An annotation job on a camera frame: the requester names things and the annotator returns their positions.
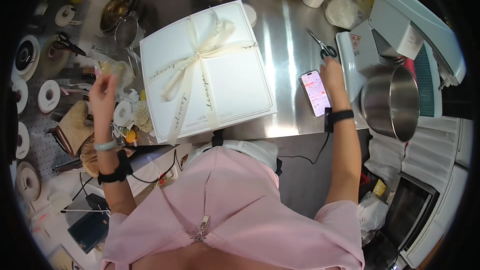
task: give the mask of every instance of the smartphone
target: smartphone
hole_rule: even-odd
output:
[[[300,75],[300,81],[310,100],[315,117],[325,114],[325,108],[330,107],[330,102],[318,70]]]

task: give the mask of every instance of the stainless steel counter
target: stainless steel counter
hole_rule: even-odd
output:
[[[180,18],[232,0],[144,0],[145,14],[140,25],[149,35]],[[306,32],[309,27],[327,45],[337,49],[335,34],[323,6],[313,9],[302,0],[243,0],[257,12],[253,31],[260,45],[268,79],[275,94],[278,113],[238,124],[224,130],[226,139],[273,138],[324,131],[324,117],[315,117],[299,76],[321,63],[320,46]],[[212,134],[189,137],[180,142],[210,141]],[[141,133],[140,145],[150,144]]]

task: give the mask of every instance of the scissors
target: scissors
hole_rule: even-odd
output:
[[[58,32],[58,39],[53,42],[53,48],[58,50],[68,50],[76,54],[86,56],[85,51],[81,50],[78,46],[74,45],[68,38],[65,32]]]
[[[330,56],[330,57],[336,57],[337,56],[337,51],[335,50],[335,48],[325,45],[325,43],[320,41],[320,39],[318,39],[317,36],[315,36],[315,34],[308,28],[307,28],[307,32],[310,34],[310,36],[312,36],[315,39],[315,41],[317,41],[318,44],[320,44],[321,59],[324,59],[327,56]]]

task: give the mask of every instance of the warning sticker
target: warning sticker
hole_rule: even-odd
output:
[[[358,35],[354,35],[354,34],[350,34],[350,38],[352,38],[352,45],[353,45],[353,49],[354,50],[357,50],[357,46],[358,44],[360,43],[360,39],[361,37],[358,36]]]

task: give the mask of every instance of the black smartwatch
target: black smartwatch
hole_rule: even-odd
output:
[[[332,108],[326,107],[325,108],[325,131],[329,133],[333,133],[333,124],[335,122],[353,118],[353,111],[352,110],[345,110],[345,111],[338,111],[332,112]]]
[[[118,157],[119,163],[114,173],[105,175],[99,172],[98,174],[99,185],[101,185],[102,182],[113,183],[118,180],[123,182],[127,178],[127,175],[131,175],[134,172],[132,169],[132,166],[130,165],[130,161],[128,160],[126,151],[120,150],[119,152],[117,152],[117,157]]]

